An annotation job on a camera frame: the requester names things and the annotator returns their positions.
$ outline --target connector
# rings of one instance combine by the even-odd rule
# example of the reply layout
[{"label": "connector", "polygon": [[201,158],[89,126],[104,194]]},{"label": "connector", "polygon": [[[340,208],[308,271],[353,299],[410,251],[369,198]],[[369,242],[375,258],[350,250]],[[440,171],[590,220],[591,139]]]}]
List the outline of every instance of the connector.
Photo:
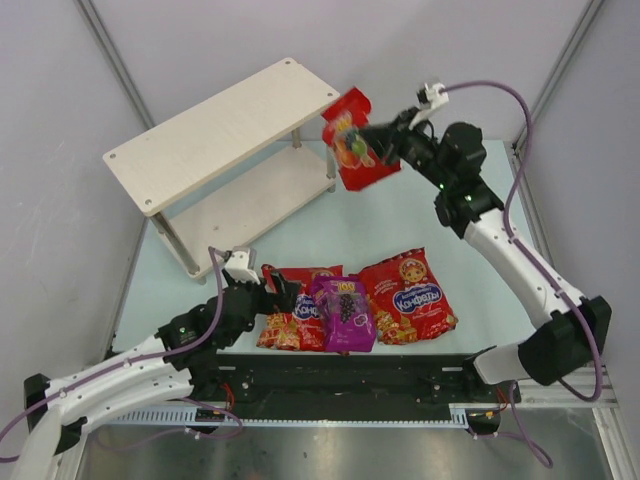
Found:
[{"label": "connector", "polygon": [[449,103],[449,94],[442,92],[444,85],[440,82],[425,83],[424,87],[418,92],[418,101],[420,102],[420,110],[411,120],[409,130],[413,130],[416,125],[427,120],[436,110],[442,108]]}]

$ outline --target gray wall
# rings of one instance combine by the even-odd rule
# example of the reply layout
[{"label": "gray wall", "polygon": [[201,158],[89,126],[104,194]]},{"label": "gray wall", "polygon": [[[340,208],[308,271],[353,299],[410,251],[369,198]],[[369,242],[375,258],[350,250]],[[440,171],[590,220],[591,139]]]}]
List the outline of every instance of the gray wall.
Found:
[{"label": "gray wall", "polygon": [[[429,76],[501,80],[533,102],[588,0],[94,0],[156,122],[292,56],[373,120],[415,104]],[[457,93],[436,127],[464,118],[488,138],[523,125],[490,90]],[[320,121],[303,131],[319,139]]]},{"label": "gray wall", "polygon": [[541,118],[530,179],[560,272],[613,307],[605,361],[640,452],[640,2],[605,3]]},{"label": "gray wall", "polygon": [[142,218],[101,155],[142,127],[70,0],[0,2],[0,65],[4,426],[24,378],[78,370],[106,343]]}]

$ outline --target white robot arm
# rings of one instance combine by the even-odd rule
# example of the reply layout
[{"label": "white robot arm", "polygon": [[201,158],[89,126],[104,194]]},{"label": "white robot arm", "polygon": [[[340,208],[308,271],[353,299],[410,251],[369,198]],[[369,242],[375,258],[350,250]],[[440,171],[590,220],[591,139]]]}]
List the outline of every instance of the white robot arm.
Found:
[{"label": "white robot arm", "polygon": [[440,83],[425,84],[420,107],[345,135],[359,136],[386,164],[404,160],[435,185],[440,223],[485,257],[522,302],[536,332],[474,355],[474,373],[487,384],[532,378],[550,385],[602,352],[611,309],[602,297],[587,299],[566,282],[511,227],[504,204],[480,176],[486,150],[479,128],[454,123],[441,141],[423,132],[433,111],[448,102],[446,92]]}]

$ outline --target white table surface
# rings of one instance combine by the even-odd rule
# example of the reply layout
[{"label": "white table surface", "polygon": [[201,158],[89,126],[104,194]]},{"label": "white table surface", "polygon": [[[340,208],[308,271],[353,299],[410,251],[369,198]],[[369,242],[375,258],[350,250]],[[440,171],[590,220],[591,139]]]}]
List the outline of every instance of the white table surface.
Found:
[{"label": "white table surface", "polygon": [[[178,202],[167,213],[171,216],[186,208],[286,144],[277,142],[267,147]],[[306,145],[324,154],[322,142]],[[504,199],[513,181],[504,145],[501,141],[486,141],[485,147],[488,155],[483,178]],[[439,224],[433,206],[437,193],[434,186],[406,165],[402,172],[362,192],[347,192],[339,182],[335,193],[322,194],[253,242],[251,246],[258,252],[257,264],[278,267],[344,264],[345,273],[358,272],[404,250],[424,246],[429,265],[460,322],[454,331],[435,340],[405,346],[377,344],[374,353],[466,354],[528,337],[533,327],[516,296],[479,253]],[[511,215],[521,233],[530,237],[517,198]],[[154,229],[147,228],[113,349],[123,351],[135,346],[174,316],[204,303],[216,291],[212,273],[207,276],[206,285],[189,279]],[[263,326],[264,317],[258,317],[254,331],[243,334],[223,353],[303,354],[256,348]]]}]

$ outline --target chip bag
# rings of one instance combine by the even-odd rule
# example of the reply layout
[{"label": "chip bag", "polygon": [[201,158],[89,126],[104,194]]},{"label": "chip bag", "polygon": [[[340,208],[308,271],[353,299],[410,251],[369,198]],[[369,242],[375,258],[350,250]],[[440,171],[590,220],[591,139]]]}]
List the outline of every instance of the chip bag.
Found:
[{"label": "chip bag", "polygon": [[342,182],[350,191],[360,191],[400,170],[400,162],[384,165],[358,135],[357,128],[369,123],[370,112],[371,102],[354,87],[322,114],[327,121],[322,139],[333,150]]},{"label": "chip bag", "polygon": [[342,265],[329,268],[278,268],[262,266],[267,285],[275,291],[271,272],[278,270],[285,280],[300,282],[300,291],[292,313],[277,313],[267,316],[267,326],[260,334],[257,346],[278,350],[302,350],[323,352],[324,322],[311,298],[311,282],[317,276],[342,275]]},{"label": "chip bag", "polygon": [[364,285],[356,277],[316,277],[311,294],[324,320],[327,352],[370,352],[376,327]]},{"label": "chip bag", "polygon": [[436,338],[458,323],[424,248],[366,267],[358,277],[367,289],[383,343],[402,345]]}]

